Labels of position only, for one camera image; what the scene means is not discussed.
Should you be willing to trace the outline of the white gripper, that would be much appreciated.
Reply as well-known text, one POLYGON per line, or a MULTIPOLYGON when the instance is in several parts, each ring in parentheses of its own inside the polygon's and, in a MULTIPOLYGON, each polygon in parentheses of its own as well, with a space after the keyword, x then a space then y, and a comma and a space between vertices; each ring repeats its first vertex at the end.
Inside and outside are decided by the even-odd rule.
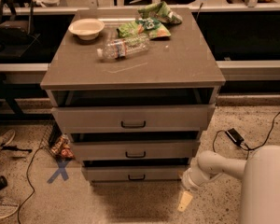
POLYGON ((181 183, 184 189, 180 192, 177 210, 184 212, 193 199, 189 192, 196 191, 199 187, 209 181, 209 174, 204 172, 199 166, 192 166, 182 174, 181 183))

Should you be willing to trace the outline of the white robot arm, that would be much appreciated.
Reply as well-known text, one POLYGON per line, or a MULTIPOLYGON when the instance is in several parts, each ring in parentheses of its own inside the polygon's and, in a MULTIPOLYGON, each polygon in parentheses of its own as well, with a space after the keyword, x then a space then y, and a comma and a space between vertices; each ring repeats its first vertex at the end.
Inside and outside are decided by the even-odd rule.
POLYGON ((223 174, 242 181, 239 224, 280 224, 280 146, 261 147, 246 160, 202 152, 181 174, 177 210, 185 211, 198 187, 223 174))

